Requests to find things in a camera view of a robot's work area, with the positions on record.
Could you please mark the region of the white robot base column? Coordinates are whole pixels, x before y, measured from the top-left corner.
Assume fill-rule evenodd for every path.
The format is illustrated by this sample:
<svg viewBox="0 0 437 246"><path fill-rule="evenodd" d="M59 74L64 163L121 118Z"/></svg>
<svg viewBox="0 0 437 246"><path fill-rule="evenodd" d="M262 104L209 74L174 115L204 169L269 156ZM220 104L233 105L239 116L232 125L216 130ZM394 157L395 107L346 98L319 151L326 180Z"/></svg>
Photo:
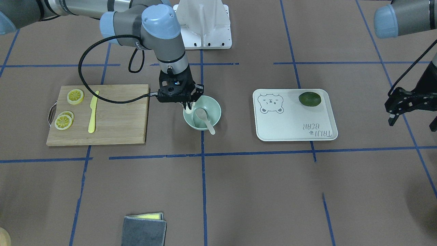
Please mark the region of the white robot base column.
<svg viewBox="0 0 437 246"><path fill-rule="evenodd" d="M173 9L186 50L232 47L229 7L221 0L181 0Z"/></svg>

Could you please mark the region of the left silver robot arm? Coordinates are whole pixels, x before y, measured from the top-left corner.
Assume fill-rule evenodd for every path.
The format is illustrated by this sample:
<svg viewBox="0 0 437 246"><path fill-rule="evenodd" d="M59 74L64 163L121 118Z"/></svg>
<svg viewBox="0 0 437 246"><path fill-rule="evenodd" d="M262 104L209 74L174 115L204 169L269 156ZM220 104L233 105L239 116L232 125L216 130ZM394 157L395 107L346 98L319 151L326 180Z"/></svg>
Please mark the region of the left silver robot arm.
<svg viewBox="0 0 437 246"><path fill-rule="evenodd" d="M435 0L393 0L389 5L376 10L373 17L378 38L398 36L435 30L437 23ZM408 91L398 83L436 45L434 41L412 65L394 82L384 103L390 114L388 123L393 126L400 115L414 110L436 111L437 109L437 63L436 57L428 64L414 89Z"/></svg>

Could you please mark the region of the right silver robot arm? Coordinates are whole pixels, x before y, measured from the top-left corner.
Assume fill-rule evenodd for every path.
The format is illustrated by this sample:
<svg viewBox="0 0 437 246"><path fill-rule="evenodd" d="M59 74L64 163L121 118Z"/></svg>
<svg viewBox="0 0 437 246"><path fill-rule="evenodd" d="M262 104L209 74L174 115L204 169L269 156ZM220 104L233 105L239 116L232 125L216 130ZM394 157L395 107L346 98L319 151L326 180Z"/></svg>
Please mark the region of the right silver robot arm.
<svg viewBox="0 0 437 246"><path fill-rule="evenodd" d="M104 42L153 50L159 62L159 90L144 95L192 109L203 95L186 56L181 25L168 0L2 0L1 34L55 17L87 16L100 21Z"/></svg>

